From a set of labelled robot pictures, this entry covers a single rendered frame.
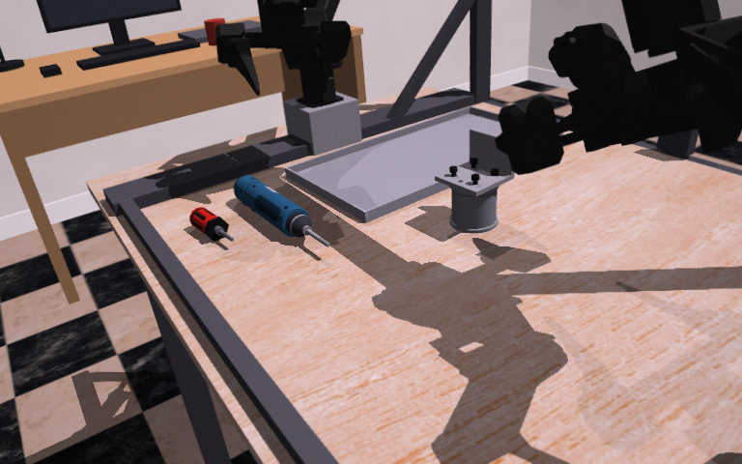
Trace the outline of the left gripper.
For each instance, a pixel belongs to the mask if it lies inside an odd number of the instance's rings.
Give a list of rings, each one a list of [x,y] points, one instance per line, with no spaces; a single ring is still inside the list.
[[[607,90],[572,106],[572,113],[560,122],[544,97],[501,108],[497,148],[508,154],[512,171],[523,175],[560,164],[563,147],[576,142],[584,141],[588,153],[657,137],[639,128],[630,109],[630,88],[639,72],[609,79]],[[560,136],[566,131],[572,132]]]

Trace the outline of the red screwdriver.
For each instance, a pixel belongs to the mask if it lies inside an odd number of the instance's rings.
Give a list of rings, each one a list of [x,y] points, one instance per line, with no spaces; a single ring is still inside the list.
[[[206,234],[214,242],[222,238],[227,238],[231,242],[234,241],[234,238],[227,234],[229,224],[205,208],[199,207],[194,209],[190,214],[189,220],[194,227]]]

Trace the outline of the grey metal l-shaped bracket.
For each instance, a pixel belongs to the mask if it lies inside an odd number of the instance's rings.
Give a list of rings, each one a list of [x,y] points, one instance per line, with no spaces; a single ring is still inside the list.
[[[508,155],[496,147],[496,134],[483,130],[470,129],[470,159],[477,158],[478,164],[471,168],[470,162],[463,163],[458,167],[456,177],[452,177],[449,170],[436,175],[435,181],[461,190],[473,196],[494,189],[515,177],[511,170]],[[499,170],[498,176],[491,176],[491,169]],[[477,185],[473,184],[471,174],[480,175]],[[459,183],[462,182],[462,183]]]

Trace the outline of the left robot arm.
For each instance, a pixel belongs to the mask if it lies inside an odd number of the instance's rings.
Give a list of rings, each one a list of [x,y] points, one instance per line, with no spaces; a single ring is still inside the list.
[[[651,136],[698,130],[706,154],[735,144],[742,131],[742,15],[722,19],[718,0],[621,2],[634,53],[675,51],[677,58],[635,76],[629,103],[639,128]],[[549,60],[578,88],[567,93],[571,106],[607,90],[609,79],[635,72],[607,23],[555,38]]]

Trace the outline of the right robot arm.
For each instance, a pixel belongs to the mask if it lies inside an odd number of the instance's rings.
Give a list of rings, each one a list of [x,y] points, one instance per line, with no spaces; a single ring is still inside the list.
[[[321,21],[333,20],[339,2],[340,0],[264,0],[262,4],[263,25],[267,25],[267,20],[271,20],[271,16],[296,16],[297,20],[301,20],[302,33],[319,32]],[[304,8],[306,9],[303,10]],[[282,49],[282,52],[288,69],[300,70],[303,97],[298,98],[297,102],[316,108],[344,101],[343,97],[335,93],[333,77],[333,70],[342,67],[343,59],[331,64],[330,70],[332,71],[328,74],[327,90],[323,92],[318,47],[289,48]]]

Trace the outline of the blue electric screwdriver barrel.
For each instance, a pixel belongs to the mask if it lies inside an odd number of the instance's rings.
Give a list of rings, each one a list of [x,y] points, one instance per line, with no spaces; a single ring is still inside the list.
[[[330,243],[312,231],[308,213],[253,176],[241,176],[234,184],[242,203],[289,237],[310,235],[324,246]]]

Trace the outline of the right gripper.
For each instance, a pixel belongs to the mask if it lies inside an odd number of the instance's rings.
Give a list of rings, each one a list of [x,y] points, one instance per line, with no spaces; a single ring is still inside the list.
[[[347,55],[352,36],[348,22],[345,20],[322,21],[320,32],[313,33],[302,33],[301,20],[297,20],[296,16],[271,16],[271,20],[267,20],[267,25],[263,25],[261,13],[263,1],[258,0],[262,32],[246,33],[244,23],[219,23],[215,27],[218,62],[228,64],[230,68],[236,68],[247,80],[255,94],[260,96],[259,80],[250,48],[318,47],[321,86],[323,92],[325,92],[328,86],[331,64],[337,63],[339,59],[343,59]],[[326,36],[323,37],[323,35]]]

